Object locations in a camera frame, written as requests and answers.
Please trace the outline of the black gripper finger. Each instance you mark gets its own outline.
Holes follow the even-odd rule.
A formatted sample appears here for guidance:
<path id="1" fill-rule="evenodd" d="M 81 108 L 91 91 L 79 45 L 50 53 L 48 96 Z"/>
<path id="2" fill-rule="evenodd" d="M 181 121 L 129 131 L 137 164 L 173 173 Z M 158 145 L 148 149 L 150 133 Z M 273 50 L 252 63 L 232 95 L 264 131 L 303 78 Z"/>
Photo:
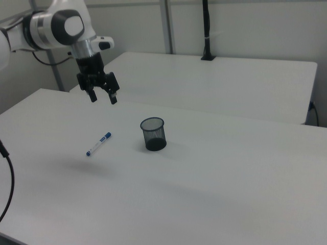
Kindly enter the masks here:
<path id="1" fill-rule="evenodd" d="M 100 87 L 107 92 L 112 105 L 117 103 L 116 93 L 120 87 L 113 72 L 102 75 Z"/>
<path id="2" fill-rule="evenodd" d="M 77 79 L 81 90 L 84 90 L 89 95 L 91 102 L 94 103 L 97 100 L 97 96 L 88 75 L 79 73 L 77 74 Z"/>

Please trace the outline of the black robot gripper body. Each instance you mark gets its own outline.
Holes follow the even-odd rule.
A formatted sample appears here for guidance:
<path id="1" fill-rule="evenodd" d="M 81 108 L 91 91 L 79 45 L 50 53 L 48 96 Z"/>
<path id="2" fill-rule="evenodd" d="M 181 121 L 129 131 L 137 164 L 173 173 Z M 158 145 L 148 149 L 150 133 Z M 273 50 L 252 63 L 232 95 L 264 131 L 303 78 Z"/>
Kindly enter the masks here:
<path id="1" fill-rule="evenodd" d="M 96 77 L 104 77 L 104 64 L 100 53 L 96 53 L 90 57 L 76 59 L 79 73 L 77 78 L 86 75 L 95 75 Z"/>

